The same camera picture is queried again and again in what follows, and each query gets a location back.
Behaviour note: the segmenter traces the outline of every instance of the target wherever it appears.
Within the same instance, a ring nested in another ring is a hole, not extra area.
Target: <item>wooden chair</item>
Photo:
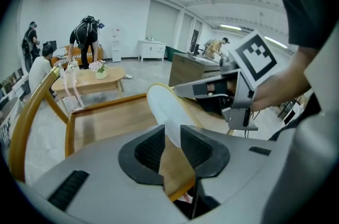
[[[92,142],[157,125],[148,106],[146,93],[73,110],[67,119],[48,91],[58,76],[59,69],[55,67],[25,105],[14,129],[10,148],[10,170],[13,177],[22,182],[25,182],[24,164],[27,140],[33,119],[43,98],[67,124],[65,157]],[[202,127],[225,134],[229,133],[227,123],[222,117],[207,114],[194,100],[183,99],[183,101]],[[167,137],[165,150],[160,160],[159,173],[164,178],[164,191],[172,201],[178,199],[195,184],[194,170],[183,151],[175,147]]]
[[[25,154],[28,136],[33,123],[33,119],[38,111],[42,99],[45,99],[59,118],[67,124],[67,115],[54,101],[49,92],[49,88],[59,77],[60,70],[54,67],[44,78],[41,84],[33,92],[29,101],[25,104],[22,113],[14,128],[10,147],[10,171],[16,180],[25,182]]]

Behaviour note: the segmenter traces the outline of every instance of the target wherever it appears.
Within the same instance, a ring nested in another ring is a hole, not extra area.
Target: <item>white cloth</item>
[[[40,85],[42,80],[52,70],[50,62],[44,57],[37,57],[28,75],[31,93]]]

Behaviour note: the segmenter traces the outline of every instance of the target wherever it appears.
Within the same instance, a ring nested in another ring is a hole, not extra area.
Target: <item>coffee table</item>
[[[90,69],[80,70],[77,74],[76,89],[79,94],[88,94],[100,91],[110,91],[118,90],[119,98],[122,98],[123,87],[121,84],[121,79],[125,76],[125,71],[121,67],[108,67],[107,77],[102,80],[95,78],[95,73]],[[75,95],[72,80],[69,78],[67,80],[67,88],[71,95]],[[60,98],[67,97],[67,93],[64,87],[63,79],[57,79],[52,85],[52,90],[56,91]]]

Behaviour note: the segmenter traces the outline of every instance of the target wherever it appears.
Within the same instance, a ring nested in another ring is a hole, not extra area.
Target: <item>ceiling light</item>
[[[271,38],[269,38],[269,37],[264,37],[265,39],[267,39],[267,40],[269,40],[269,41],[272,41],[273,43],[275,43],[275,44],[278,44],[279,46],[281,46],[282,48],[285,48],[285,49],[288,49],[288,47],[285,45],[285,44],[282,44],[282,43],[280,43],[280,42],[278,42],[278,41],[276,41],[276,40],[274,40],[274,39],[271,39]]]
[[[237,26],[226,25],[226,24],[221,24],[220,26],[223,27],[223,28],[228,28],[228,29],[234,29],[234,30],[241,31],[241,28],[237,27]]]

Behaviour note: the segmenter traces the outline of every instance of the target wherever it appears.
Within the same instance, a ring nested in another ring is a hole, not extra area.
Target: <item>flowers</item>
[[[90,63],[90,70],[91,71],[96,71],[97,73],[103,73],[106,65],[104,64],[105,61],[103,60],[98,60],[97,62]]]

